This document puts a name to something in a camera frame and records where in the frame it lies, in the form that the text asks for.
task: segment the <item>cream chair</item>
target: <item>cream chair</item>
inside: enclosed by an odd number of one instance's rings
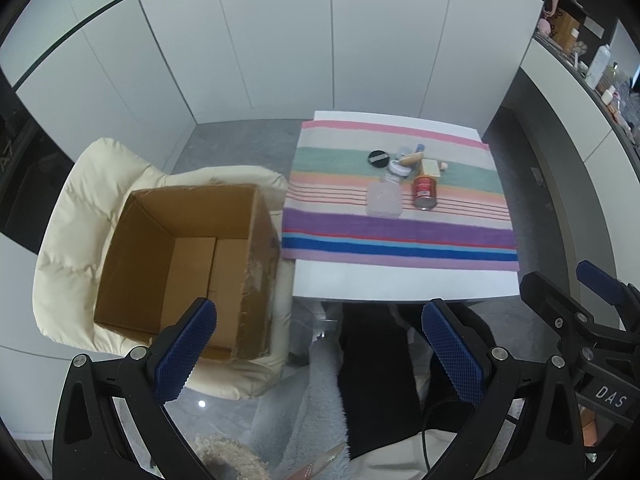
[[[167,175],[115,140],[91,144],[69,173],[38,254],[33,313],[40,331],[62,344],[120,356],[139,345],[94,323],[102,266],[125,200],[137,189],[215,183],[257,184],[281,232],[287,181],[280,174],[258,166],[228,166]],[[201,358],[187,387],[225,399],[257,397],[272,387],[289,354],[292,286],[293,262],[281,260],[273,295],[270,355],[230,364]]]

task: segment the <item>metal screw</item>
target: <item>metal screw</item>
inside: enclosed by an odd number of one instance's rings
[[[129,355],[136,361],[142,359],[146,355],[146,346],[136,346]]]
[[[587,359],[587,361],[591,361],[593,359],[593,350],[591,350],[591,348],[589,348],[588,346],[583,346],[582,355],[585,359]]]
[[[74,360],[71,361],[75,367],[79,368],[86,362],[86,355],[80,354],[74,357]]]
[[[497,346],[491,350],[491,355],[498,361],[504,361],[509,356],[509,353],[504,348]]]
[[[551,358],[551,362],[554,364],[554,366],[556,366],[557,368],[562,368],[564,366],[564,359],[562,359],[559,355],[554,355]]]

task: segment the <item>black pants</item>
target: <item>black pants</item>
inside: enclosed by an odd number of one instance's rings
[[[449,307],[462,324],[475,329],[488,346],[495,346],[491,330],[477,314],[462,304]],[[422,334],[422,305],[403,305],[399,310]],[[343,312],[340,346],[344,359],[338,387],[351,458],[400,442],[423,428],[459,431],[473,407],[457,396],[436,355],[431,359],[431,382],[422,410],[406,331],[396,324],[386,305],[345,303]]]

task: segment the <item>open cardboard box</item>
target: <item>open cardboard box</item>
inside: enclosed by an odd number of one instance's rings
[[[197,297],[216,305],[202,357],[229,362],[268,353],[278,235],[254,185],[132,192],[111,239],[94,321],[149,342]]]

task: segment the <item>green stripe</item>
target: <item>green stripe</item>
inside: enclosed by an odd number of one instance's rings
[[[293,171],[303,173],[329,173],[353,176],[380,177],[384,169],[374,168],[367,161],[369,152],[335,150],[331,148],[298,148],[293,159]],[[443,186],[463,187],[476,191],[504,194],[495,170],[486,170],[468,164],[447,161],[449,168],[442,172],[439,183]]]

